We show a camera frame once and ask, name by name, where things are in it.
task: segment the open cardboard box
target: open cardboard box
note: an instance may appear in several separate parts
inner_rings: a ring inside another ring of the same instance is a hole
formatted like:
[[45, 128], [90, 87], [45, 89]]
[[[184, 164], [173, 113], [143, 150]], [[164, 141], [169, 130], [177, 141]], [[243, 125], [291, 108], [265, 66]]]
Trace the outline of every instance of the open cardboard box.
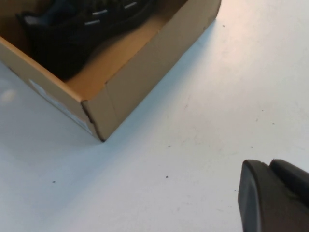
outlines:
[[0, 60], [27, 85], [105, 141], [216, 18], [221, 0], [159, 0], [138, 29], [105, 42], [66, 83], [34, 61], [14, 17], [50, 0], [0, 2]]

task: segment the sticker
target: sticker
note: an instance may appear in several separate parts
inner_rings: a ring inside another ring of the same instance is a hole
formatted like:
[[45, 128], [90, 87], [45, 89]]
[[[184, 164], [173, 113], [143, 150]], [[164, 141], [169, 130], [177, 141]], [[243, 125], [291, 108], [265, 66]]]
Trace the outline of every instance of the sticker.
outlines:
[[35, 83], [32, 80], [29, 80], [32, 86], [38, 91], [38, 93], [44, 97], [48, 102], [50, 102], [52, 105], [54, 105], [56, 108], [58, 108], [60, 111], [62, 111], [64, 114], [66, 114], [68, 117], [70, 117], [72, 120], [74, 120], [78, 125], [80, 125], [82, 128], [84, 128], [86, 131], [88, 131], [90, 134], [92, 134], [90, 128], [88, 127], [87, 123], [83, 120], [81, 120], [76, 115], [72, 114], [70, 110], [66, 108], [62, 103], [58, 102], [53, 96], [46, 93], [46, 91], [39, 86], [37, 83]]

